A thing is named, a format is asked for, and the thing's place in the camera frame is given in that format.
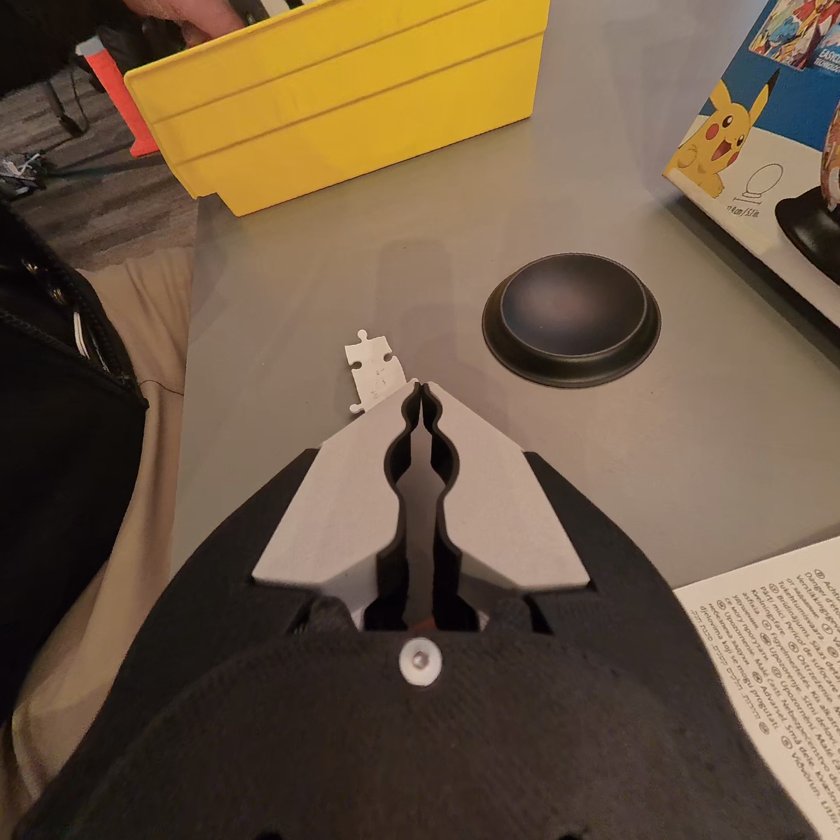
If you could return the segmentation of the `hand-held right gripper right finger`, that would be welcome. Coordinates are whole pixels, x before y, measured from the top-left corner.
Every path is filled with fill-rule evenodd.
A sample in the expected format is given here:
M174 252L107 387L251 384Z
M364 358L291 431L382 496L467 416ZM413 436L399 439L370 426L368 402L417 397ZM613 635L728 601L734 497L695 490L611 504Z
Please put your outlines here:
M433 617L476 631L497 603L589 585L527 453L440 385L423 385L430 464L444 486L434 525Z

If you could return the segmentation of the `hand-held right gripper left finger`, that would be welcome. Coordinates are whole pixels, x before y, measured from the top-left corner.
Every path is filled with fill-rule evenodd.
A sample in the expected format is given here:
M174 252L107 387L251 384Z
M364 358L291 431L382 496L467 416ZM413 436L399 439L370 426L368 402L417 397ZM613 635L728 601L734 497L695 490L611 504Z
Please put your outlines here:
M339 598L365 629L404 629L410 573L398 480L421 386L409 382L319 448L253 570L262 585Z

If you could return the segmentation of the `joined white puzzle pieces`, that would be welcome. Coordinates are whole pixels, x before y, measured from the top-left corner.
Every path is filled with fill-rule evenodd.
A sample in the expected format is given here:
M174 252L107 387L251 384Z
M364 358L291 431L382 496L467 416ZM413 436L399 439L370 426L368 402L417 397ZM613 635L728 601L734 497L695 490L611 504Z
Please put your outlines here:
M361 329L357 338L357 343L344 347L358 395L356 403L350 405L354 416L368 412L408 383L402 363L385 336L370 338Z

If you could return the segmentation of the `yellow plastic bin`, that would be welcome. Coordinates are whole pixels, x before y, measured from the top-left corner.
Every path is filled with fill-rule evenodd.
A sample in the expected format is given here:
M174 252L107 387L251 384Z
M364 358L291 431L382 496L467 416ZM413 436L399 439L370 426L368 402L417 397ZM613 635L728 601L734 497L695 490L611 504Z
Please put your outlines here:
M246 216L531 116L548 1L320 1L129 72L171 172Z

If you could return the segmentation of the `person's left forearm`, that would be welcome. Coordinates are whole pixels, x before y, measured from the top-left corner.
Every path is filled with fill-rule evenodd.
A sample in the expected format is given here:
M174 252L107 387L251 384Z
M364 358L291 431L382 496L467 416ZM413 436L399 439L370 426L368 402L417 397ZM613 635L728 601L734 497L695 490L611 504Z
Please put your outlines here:
M53 77L101 27L140 21L121 1L2 1L2 98Z

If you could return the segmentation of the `black round puzzle stand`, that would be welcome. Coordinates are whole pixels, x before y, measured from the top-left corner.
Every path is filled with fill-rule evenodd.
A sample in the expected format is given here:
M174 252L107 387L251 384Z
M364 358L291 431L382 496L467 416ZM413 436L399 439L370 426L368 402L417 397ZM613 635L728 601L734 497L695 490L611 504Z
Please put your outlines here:
M583 389L614 382L652 353L661 330L653 293L599 255L559 254L519 268L482 313L489 351L539 385Z

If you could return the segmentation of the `colourful puzzle box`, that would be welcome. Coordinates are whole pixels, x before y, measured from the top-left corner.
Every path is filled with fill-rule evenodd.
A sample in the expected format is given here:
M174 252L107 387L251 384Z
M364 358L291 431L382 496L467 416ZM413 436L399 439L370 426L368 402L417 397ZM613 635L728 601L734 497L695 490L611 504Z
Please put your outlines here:
M768 2L664 177L839 324L839 2Z

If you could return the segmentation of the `person's left hand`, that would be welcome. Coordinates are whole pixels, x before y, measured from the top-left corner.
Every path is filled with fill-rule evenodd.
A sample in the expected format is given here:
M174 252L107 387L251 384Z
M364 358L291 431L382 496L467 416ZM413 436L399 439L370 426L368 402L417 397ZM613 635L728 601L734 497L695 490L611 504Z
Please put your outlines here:
M227 1L125 1L136 14L173 22L187 48L232 34L245 27Z

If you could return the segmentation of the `person's beige trousers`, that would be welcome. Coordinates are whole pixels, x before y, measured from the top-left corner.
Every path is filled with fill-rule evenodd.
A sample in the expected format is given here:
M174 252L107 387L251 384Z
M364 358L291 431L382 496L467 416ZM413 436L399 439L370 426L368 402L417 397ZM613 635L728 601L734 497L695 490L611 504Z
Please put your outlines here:
M148 403L133 494L107 562L39 652L2 724L2 836L41 798L88 733L170 580L193 249L79 272L131 359Z

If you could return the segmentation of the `person's black jacket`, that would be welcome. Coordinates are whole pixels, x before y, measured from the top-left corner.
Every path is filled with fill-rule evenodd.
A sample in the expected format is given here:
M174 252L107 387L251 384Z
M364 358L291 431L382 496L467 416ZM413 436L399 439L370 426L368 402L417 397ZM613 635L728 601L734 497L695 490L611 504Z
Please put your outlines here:
M107 562L145 400L96 291L1 204L1 723Z

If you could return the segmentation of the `white printed leaflet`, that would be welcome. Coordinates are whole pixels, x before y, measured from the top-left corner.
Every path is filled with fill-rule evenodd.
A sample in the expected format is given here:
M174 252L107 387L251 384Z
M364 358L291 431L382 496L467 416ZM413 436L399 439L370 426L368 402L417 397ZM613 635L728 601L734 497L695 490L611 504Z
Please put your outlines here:
M753 745L839 838L839 538L675 590Z

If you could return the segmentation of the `orange traffic cone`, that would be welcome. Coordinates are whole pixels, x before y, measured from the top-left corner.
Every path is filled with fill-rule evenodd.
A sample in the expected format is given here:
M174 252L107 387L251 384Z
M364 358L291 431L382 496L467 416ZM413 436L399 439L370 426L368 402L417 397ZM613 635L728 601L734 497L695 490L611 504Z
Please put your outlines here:
M133 143L129 151L132 157L139 159L157 153L159 147L126 88L123 73L115 59L102 47L95 53L90 54L87 61L94 75L108 93L122 120L131 131Z

